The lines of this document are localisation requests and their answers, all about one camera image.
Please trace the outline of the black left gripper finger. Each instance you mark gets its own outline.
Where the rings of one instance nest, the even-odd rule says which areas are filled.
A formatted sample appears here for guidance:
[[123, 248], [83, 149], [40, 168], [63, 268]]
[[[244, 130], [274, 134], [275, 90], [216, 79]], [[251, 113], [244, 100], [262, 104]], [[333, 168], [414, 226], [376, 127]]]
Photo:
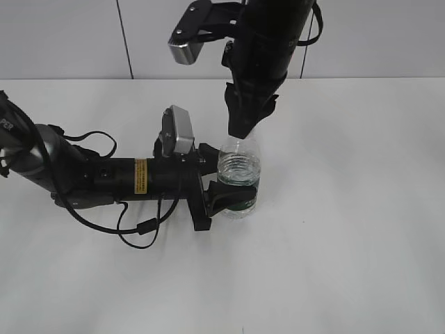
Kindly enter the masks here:
[[218, 171], [218, 158], [220, 150], [210, 146], [207, 143], [199, 144], [197, 149], [198, 169], [200, 174], [210, 175]]
[[204, 192], [207, 214], [215, 216], [224, 210], [241, 212], [251, 208], [257, 197], [256, 186], [239, 186], [210, 181]]

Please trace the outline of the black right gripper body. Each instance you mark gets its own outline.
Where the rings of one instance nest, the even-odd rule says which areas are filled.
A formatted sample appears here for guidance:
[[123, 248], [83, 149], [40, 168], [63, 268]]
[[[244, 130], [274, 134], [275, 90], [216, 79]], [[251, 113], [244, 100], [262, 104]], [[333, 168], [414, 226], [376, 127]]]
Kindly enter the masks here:
[[270, 115], [277, 90], [287, 76], [287, 59], [281, 51], [265, 45], [249, 48], [240, 40], [225, 45], [222, 65], [232, 82], [226, 84], [225, 103], [230, 115]]

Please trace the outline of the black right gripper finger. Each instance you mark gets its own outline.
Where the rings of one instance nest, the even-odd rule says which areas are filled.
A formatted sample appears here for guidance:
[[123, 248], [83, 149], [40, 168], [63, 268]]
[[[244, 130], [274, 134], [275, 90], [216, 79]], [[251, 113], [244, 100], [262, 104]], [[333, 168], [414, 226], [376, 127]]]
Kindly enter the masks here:
[[246, 138], [259, 122], [258, 105], [254, 95], [238, 93], [235, 88], [227, 88], [225, 103], [229, 112], [228, 134]]
[[249, 134], [265, 118], [271, 116], [277, 104], [278, 94], [271, 95], [268, 99], [260, 99], [251, 108], [251, 124]]

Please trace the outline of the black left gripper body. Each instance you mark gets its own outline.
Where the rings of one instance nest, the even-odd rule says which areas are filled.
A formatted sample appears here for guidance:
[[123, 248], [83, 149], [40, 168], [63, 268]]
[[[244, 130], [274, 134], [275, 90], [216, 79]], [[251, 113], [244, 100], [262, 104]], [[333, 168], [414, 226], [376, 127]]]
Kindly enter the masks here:
[[162, 155], [162, 143], [154, 144], [154, 158], [151, 160], [151, 194], [163, 195], [165, 199], [187, 202], [195, 231], [207, 231], [211, 227], [204, 187], [202, 167], [205, 158], [195, 146], [188, 154]]

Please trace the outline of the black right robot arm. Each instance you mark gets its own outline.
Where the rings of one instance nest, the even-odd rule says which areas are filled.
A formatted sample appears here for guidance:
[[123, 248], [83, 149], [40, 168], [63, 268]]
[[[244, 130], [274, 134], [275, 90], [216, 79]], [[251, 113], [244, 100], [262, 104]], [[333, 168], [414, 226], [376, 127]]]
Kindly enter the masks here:
[[275, 110], [277, 90], [287, 77], [296, 47], [318, 40], [300, 39], [309, 14], [322, 28], [316, 1], [249, 1], [241, 11], [236, 36], [222, 56], [222, 65], [232, 73], [225, 89], [229, 135], [246, 138]]

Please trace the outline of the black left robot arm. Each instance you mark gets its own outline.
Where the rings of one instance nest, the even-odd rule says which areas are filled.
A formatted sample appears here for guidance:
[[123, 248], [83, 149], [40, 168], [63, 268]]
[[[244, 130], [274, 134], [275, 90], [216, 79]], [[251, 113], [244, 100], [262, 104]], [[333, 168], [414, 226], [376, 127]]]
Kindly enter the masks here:
[[214, 215], [253, 200], [252, 185], [228, 185], [202, 177], [217, 171], [219, 151], [194, 144], [188, 111], [168, 107], [150, 158], [117, 158], [80, 146], [55, 125], [36, 124], [1, 95], [1, 174], [15, 172], [48, 191], [59, 207], [77, 215], [118, 202], [169, 200], [188, 203], [195, 230], [211, 227]]

